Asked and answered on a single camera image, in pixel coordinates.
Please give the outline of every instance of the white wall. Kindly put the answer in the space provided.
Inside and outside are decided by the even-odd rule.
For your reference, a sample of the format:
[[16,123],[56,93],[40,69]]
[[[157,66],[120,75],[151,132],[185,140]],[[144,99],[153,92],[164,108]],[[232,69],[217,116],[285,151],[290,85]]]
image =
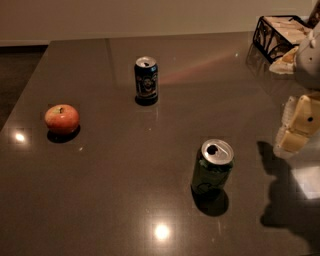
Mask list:
[[262,15],[308,16],[316,0],[1,0],[0,44],[252,31]]

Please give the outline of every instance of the red apple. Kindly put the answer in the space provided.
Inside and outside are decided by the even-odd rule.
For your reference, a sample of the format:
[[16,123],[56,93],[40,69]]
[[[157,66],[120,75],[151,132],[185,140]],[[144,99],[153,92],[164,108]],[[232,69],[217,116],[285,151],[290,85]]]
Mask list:
[[45,116],[45,123],[52,133],[68,135],[79,126],[78,111],[67,104],[60,104],[50,108]]

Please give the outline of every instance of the dark gray tabletop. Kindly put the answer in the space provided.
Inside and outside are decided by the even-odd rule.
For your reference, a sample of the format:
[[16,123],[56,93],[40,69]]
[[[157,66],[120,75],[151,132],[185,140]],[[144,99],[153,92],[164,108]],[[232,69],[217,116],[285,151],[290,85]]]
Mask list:
[[[251,39],[52,42],[0,134],[0,255],[319,252],[320,208],[293,168],[318,151],[272,155],[283,104],[305,88],[270,74]],[[134,100],[133,66],[144,55],[159,65],[159,101],[148,107]],[[43,120],[60,103],[81,119],[66,143],[51,142]],[[190,182],[209,138],[231,145],[235,167],[223,199],[199,205]]]

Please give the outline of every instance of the can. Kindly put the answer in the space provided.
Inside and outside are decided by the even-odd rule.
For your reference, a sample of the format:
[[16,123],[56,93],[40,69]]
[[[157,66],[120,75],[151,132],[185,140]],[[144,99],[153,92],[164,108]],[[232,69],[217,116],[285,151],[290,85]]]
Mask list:
[[196,195],[214,198],[221,191],[234,166],[234,153],[225,141],[211,139],[198,150],[192,191]]
[[154,58],[144,56],[134,66],[136,80],[136,102],[152,105],[158,101],[158,65]]

